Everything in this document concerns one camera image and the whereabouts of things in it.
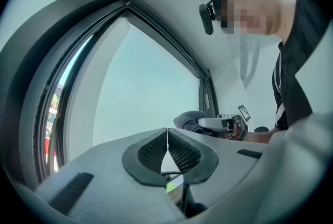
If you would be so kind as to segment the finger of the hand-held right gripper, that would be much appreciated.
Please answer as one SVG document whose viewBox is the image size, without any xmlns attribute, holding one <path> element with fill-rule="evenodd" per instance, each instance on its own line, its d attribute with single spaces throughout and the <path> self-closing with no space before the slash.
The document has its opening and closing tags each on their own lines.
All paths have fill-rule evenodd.
<svg viewBox="0 0 333 224">
<path fill-rule="evenodd" d="M 230 118 L 200 118 L 198 124 L 200 127 L 207 130 L 226 132 L 230 127 Z"/>
</svg>

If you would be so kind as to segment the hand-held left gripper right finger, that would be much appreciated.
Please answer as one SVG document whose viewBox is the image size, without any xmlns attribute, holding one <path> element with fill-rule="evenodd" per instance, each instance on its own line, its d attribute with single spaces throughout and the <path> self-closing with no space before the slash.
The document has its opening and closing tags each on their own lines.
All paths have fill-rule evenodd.
<svg viewBox="0 0 333 224">
<path fill-rule="evenodd" d="M 170 128 L 168 151 L 181 175 L 168 186 L 188 191 L 195 204 L 208 208 L 237 187 L 254 168 L 266 145 L 209 137 Z"/>
</svg>

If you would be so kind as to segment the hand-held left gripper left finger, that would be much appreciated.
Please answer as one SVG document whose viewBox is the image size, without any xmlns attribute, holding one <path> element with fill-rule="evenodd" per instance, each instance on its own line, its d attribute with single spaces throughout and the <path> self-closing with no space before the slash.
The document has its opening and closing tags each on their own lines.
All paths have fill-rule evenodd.
<svg viewBox="0 0 333 224">
<path fill-rule="evenodd" d="M 99 144 L 46 179 L 36 194 L 72 220 L 184 220 L 161 165 L 165 128 Z"/>
</svg>

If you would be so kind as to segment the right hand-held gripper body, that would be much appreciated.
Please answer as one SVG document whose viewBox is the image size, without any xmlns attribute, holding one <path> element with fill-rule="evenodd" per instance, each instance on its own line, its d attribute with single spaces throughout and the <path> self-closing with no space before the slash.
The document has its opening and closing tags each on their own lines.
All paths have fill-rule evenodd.
<svg viewBox="0 0 333 224">
<path fill-rule="evenodd" d="M 251 119 L 246 107 L 241 104 L 237 107 L 239 114 L 219 114 L 217 118 L 222 118 L 226 122 L 226 131 L 222 131 L 219 137 L 222 139 L 243 141 L 249 131 L 247 121 Z"/>
</svg>

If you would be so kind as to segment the dark blue cleaning cloth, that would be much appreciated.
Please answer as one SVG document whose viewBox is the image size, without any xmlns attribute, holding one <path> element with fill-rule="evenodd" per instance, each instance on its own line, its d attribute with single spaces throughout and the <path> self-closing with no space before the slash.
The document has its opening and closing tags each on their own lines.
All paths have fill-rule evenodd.
<svg viewBox="0 0 333 224">
<path fill-rule="evenodd" d="M 203 129 L 199 124 L 198 120 L 200 118 L 206 118 L 207 114 L 202 111 L 188 111 L 184 112 L 174 119 L 174 125 L 176 128 L 184 129 L 194 133 L 211 136 L 213 133 L 211 131 Z"/>
</svg>

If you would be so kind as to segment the person's right forearm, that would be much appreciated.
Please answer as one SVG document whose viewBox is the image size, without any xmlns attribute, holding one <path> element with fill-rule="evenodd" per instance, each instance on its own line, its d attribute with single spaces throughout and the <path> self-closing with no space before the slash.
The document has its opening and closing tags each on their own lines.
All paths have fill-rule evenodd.
<svg viewBox="0 0 333 224">
<path fill-rule="evenodd" d="M 272 133 L 269 133 L 269 132 L 265 132 L 265 133 L 248 132 L 244 138 L 244 141 L 255 142 L 255 143 L 268 143 L 270 141 L 271 137 L 272 137 Z"/>
</svg>

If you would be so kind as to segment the person's black shirt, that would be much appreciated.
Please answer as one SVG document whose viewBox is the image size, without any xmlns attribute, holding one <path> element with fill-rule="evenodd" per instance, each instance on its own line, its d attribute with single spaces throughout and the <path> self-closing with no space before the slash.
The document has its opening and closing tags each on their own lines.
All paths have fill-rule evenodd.
<svg viewBox="0 0 333 224">
<path fill-rule="evenodd" d="M 291 32 L 288 39 L 278 45 L 279 55 L 272 74 L 278 130 L 287 130 L 312 113 L 296 73 L 317 48 L 328 24 L 329 17 L 322 9 L 321 0 L 296 0 Z"/>
</svg>

